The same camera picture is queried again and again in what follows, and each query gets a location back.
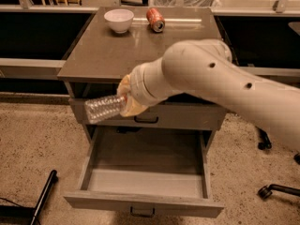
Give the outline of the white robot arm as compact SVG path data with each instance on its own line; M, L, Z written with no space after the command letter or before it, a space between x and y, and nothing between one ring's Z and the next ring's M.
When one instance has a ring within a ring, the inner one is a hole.
M300 149L300 90L235 66L220 40L173 44L159 59L136 66L117 93L127 96L123 116L186 93L235 112L291 149Z

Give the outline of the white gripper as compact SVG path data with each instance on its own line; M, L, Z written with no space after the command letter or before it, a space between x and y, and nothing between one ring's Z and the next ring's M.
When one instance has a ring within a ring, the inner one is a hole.
M182 91L172 87L163 75L161 58L136 66L117 87L117 95L123 95L125 100L120 112L123 117L139 115L148 107L179 94Z

